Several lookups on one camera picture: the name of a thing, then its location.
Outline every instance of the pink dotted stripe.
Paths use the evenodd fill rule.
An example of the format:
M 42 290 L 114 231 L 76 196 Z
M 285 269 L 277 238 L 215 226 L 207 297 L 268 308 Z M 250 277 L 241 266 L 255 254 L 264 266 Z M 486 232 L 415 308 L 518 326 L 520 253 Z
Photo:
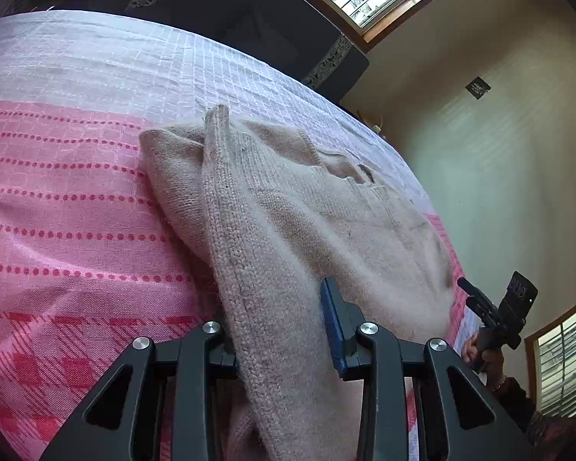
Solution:
M 96 239 L 98 241 L 102 240 L 102 239 L 106 239 L 109 241 L 112 240 L 117 240 L 117 241 L 123 241 L 123 240 L 129 240 L 129 241 L 134 241 L 134 240 L 139 240 L 139 241 L 160 241 L 161 243 L 166 243 L 166 236 L 162 235 L 162 234 L 122 234 L 122 233 L 113 233 L 113 232 L 109 232 L 106 234 L 102 234 L 100 232 L 97 232 L 95 234 L 93 234 L 92 232 L 54 232 L 52 230 L 48 230 L 48 231 L 44 231 L 44 230 L 39 230 L 37 231 L 36 229 L 25 229 L 23 227 L 11 227 L 11 226 L 6 226 L 4 224 L 0 224 L 0 231 L 1 232 L 7 232 L 10 234 L 21 234 L 23 236 L 26 235 L 30 235 L 30 237 L 40 237 L 42 238 L 46 238 L 46 239 L 87 239 L 87 240 L 92 240 L 92 239 Z
M 126 282 L 155 282 L 155 283 L 181 283 L 184 280 L 188 282 L 188 275 L 124 275 L 124 274 L 106 274 L 105 272 L 81 272 L 80 270 L 50 269 L 47 267 L 13 267 L 11 265 L 0 264 L 0 272 L 4 274 L 23 274 L 23 275 L 50 275 L 53 277 L 85 277 L 88 279 L 109 279 L 111 281 Z
M 450 243 L 450 238 L 444 229 L 444 225 L 439 216 L 436 215 L 424 215 L 429 222 L 433 225 L 436 229 L 437 233 L 440 235 L 444 246 L 446 247 L 449 256 L 450 256 L 450 263 L 452 266 L 452 277 L 453 277 L 453 288 L 455 291 L 455 303 L 453 303 L 452 308 L 450 309 L 450 324 L 449 330 L 447 334 L 447 341 L 451 344 L 455 344 L 456 337 L 458 335 L 459 329 L 461 327 L 461 321 L 464 317 L 465 311 L 465 299 L 467 295 L 465 292 L 456 285 L 456 280 L 461 277 L 463 274 L 463 269 L 461 264 L 459 263 L 458 256 L 454 248 L 452 247 L 452 243 Z
M 109 146 L 117 146 L 117 147 L 125 147 L 126 149 L 132 149 L 135 151 L 139 150 L 138 146 L 131 146 L 130 144 L 124 144 L 123 142 L 115 142 L 112 140 L 104 140 L 104 139 L 59 139 L 54 137 L 44 137 L 41 135 L 33 135 L 29 133 L 16 133 L 13 131 L 0 131 L 0 137 L 6 138 L 17 138 L 17 139 L 30 139 L 30 140 L 38 140 L 43 142 L 50 142 L 50 143 L 57 143 L 57 144 L 83 144 L 83 143 L 92 143 L 92 144 L 108 144 Z
M 124 173 L 130 173 L 130 175 L 136 175 L 138 178 L 145 178 L 146 174 L 138 169 L 121 166 L 118 164 L 108 164 L 108 163 L 39 163 L 38 161 L 26 161 L 16 158 L 5 158 L 0 156 L 0 163 L 4 164 L 18 164 L 19 166 L 31 166 L 31 167 L 41 167 L 41 168 L 54 168 L 54 169 L 112 169 L 113 171 L 119 171 L 121 169 Z
M 53 121 L 61 121 L 63 123 L 78 123 L 78 124 L 114 124 L 116 126 L 127 126 L 128 128 L 141 129 L 138 124 L 127 123 L 124 121 L 97 121 L 94 119 L 75 119 L 65 116 L 51 116 L 49 114 L 41 114 L 38 112 L 26 112 L 17 110 L 4 110 L 0 109 L 0 115 L 3 116 L 28 116 L 29 118 L 39 119 L 53 119 Z
M 104 202 L 121 202 L 121 203 L 138 203 L 138 204 L 146 204 L 149 207 L 157 207 L 160 209 L 160 206 L 151 199 L 135 197 L 135 196 L 122 196 L 118 195 L 115 196 L 113 194 L 51 194 L 51 193 L 42 193 L 36 191 L 22 191 L 22 189 L 14 189 L 8 187 L 0 187 L 0 193 L 12 194 L 18 197 L 31 197 L 31 198 L 38 198 L 38 199 L 53 199 L 55 201 L 104 201 Z

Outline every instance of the human hand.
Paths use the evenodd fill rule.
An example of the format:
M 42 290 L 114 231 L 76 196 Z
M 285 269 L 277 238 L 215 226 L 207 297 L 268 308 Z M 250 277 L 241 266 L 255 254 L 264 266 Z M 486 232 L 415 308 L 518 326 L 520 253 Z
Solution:
M 470 365 L 478 356 L 478 333 L 468 338 L 463 345 L 461 357 L 463 361 Z M 487 388 L 495 390 L 501 385 L 505 379 L 504 374 L 504 353 L 501 348 L 495 350 L 485 350 L 482 352 L 482 360 L 487 363 L 485 372 L 487 373 Z

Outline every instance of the beige wall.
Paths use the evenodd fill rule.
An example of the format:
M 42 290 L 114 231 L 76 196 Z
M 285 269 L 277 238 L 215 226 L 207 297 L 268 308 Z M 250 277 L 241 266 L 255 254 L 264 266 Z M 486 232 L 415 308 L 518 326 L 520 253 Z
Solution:
M 501 300 L 514 270 L 540 295 L 524 335 L 576 303 L 576 14 L 565 0 L 436 0 L 369 55 L 343 104 L 429 193 L 467 278 Z M 491 86 L 477 101 L 476 76 Z M 525 351 L 507 370 L 527 385 Z

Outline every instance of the metal screw head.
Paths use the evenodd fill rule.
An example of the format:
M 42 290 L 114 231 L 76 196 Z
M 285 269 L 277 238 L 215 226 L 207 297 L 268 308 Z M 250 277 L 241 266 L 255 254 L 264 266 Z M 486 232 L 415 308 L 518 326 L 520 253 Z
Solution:
M 137 350 L 143 350 L 144 348 L 147 348 L 149 346 L 149 343 L 151 342 L 149 341 L 149 338 L 147 336 L 139 336 L 138 338 L 134 339 L 134 341 L 132 342 L 132 346 Z
M 372 322 L 363 322 L 361 324 L 361 332 L 365 334 L 376 334 L 378 332 L 378 326 Z
M 209 321 L 203 324 L 203 331 L 214 334 L 220 330 L 220 325 L 215 321 Z
M 433 338 L 429 342 L 429 346 L 436 352 L 443 352 L 448 347 L 448 344 L 441 338 Z

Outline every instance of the pink bedsheet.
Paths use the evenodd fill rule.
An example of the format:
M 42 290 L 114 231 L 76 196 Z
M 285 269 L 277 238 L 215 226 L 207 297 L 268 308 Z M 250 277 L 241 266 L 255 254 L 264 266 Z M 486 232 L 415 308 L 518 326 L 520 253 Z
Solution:
M 0 101 L 0 429 L 24 460 L 134 337 L 181 337 L 215 308 L 151 194 L 145 125 Z
M 267 64 L 122 16 L 52 10 L 3 18 L 0 429 L 23 460 L 40 457 L 132 338 L 176 338 L 215 312 L 210 269 L 163 221 L 137 137 L 151 124 L 202 118 L 217 103 L 302 127 L 317 146 L 372 163 L 427 215 L 450 251 L 453 278 L 462 274 L 401 156 Z M 459 349 L 477 326 L 456 292 L 447 339 Z M 416 428 L 409 442 L 417 459 Z

